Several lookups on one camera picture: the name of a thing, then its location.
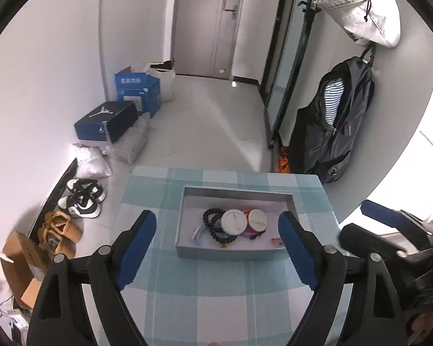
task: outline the white round lid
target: white round lid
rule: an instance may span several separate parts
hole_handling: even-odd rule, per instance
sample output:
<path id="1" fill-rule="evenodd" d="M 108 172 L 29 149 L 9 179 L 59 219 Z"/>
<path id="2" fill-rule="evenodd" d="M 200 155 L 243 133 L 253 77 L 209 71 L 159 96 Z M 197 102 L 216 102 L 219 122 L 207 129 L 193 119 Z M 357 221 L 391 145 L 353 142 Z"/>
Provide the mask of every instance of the white round lid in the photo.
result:
<path id="1" fill-rule="evenodd" d="M 247 217 L 239 209 L 230 209 L 222 216 L 221 227 L 226 234 L 242 234 L 247 229 Z"/>
<path id="2" fill-rule="evenodd" d="M 264 232 L 268 227 L 268 219 L 263 211 L 253 209 L 248 214 L 248 225 L 256 232 Z"/>

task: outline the brown cardboard box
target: brown cardboard box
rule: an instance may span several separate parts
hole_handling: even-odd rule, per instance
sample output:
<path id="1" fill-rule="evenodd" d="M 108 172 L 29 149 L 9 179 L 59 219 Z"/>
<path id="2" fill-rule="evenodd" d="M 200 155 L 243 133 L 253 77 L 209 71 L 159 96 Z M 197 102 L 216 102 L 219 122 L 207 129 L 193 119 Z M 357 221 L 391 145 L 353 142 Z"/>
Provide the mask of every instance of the brown cardboard box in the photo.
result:
<path id="1" fill-rule="evenodd" d="M 23 308 L 30 308 L 21 297 L 34 276 L 40 280 L 43 279 L 50 265 L 50 257 L 29 238 L 17 232 L 7 239 L 3 253 L 14 261 L 11 263 L 0 259 L 8 285 L 18 304 Z"/>
<path id="2" fill-rule="evenodd" d="M 26 306 L 33 310 L 33 306 L 36 303 L 37 295 L 39 294 L 40 286 L 42 283 L 38 281 L 37 278 L 33 278 L 30 282 L 29 286 L 27 286 L 26 291 L 24 292 L 21 300 L 24 302 Z"/>

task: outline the silver bolt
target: silver bolt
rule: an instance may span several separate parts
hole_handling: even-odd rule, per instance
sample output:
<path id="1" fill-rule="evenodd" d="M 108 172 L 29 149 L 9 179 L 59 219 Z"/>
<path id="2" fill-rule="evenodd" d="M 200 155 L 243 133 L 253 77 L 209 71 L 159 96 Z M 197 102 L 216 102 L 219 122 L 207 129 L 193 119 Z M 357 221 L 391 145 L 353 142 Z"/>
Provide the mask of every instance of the silver bolt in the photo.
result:
<path id="1" fill-rule="evenodd" d="M 98 249 L 98 254 L 100 255 L 109 255 L 111 253 L 111 246 L 101 246 Z"/>
<path id="2" fill-rule="evenodd" d="M 407 257 L 407 253 L 405 251 L 396 251 L 396 255 L 398 255 L 399 257 Z"/>
<path id="3" fill-rule="evenodd" d="M 380 260 L 382 260 L 382 257 L 379 254 L 376 254 L 375 252 L 373 252 L 372 254 L 370 254 L 370 260 L 378 263 Z"/>
<path id="4" fill-rule="evenodd" d="M 53 259 L 55 263 L 61 263 L 63 260 L 64 260 L 64 254 L 58 254 Z"/>
<path id="5" fill-rule="evenodd" d="M 335 254 L 337 252 L 337 249 L 334 246 L 332 246 L 332 245 L 325 245 L 324 246 L 324 251 L 327 254 L 333 255 L 333 254 Z"/>

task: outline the backpack strap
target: backpack strap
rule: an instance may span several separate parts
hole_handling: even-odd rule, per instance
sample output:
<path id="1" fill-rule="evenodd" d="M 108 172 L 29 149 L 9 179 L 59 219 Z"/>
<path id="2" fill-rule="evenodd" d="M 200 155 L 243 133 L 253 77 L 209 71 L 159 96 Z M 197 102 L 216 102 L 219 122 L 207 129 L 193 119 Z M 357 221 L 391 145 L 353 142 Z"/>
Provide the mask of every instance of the backpack strap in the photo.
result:
<path id="1" fill-rule="evenodd" d="M 367 55 L 367 53 L 372 50 L 372 52 L 370 52 L 370 59 L 369 59 L 369 66 L 372 67 L 374 64 L 374 58 L 375 58 L 375 51 L 376 51 L 376 46 L 375 43 L 373 41 L 371 41 L 366 49 L 364 50 L 363 54 L 361 54 L 361 57 L 359 57 L 361 60 L 364 59 L 364 57 Z"/>

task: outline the checkered tablecloth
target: checkered tablecloth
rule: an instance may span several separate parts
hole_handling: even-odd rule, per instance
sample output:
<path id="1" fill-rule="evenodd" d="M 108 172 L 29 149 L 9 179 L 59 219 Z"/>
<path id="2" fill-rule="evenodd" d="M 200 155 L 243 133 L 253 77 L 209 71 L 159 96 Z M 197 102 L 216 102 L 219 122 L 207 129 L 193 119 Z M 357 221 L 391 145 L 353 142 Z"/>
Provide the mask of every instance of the checkered tablecloth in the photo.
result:
<path id="1" fill-rule="evenodd" d="M 111 240 L 139 214 L 156 214 L 157 232 L 134 282 L 122 292 L 150 346 L 284 346 L 312 292 L 290 259 L 216 262 L 178 258 L 175 250 L 185 186 L 248 189 L 292 194 L 300 223 L 322 244 L 337 244 L 338 223 L 316 176 L 197 171 L 138 166 L 132 171 Z M 343 326 L 349 288 L 328 343 Z M 101 345 L 108 345 L 100 334 Z"/>

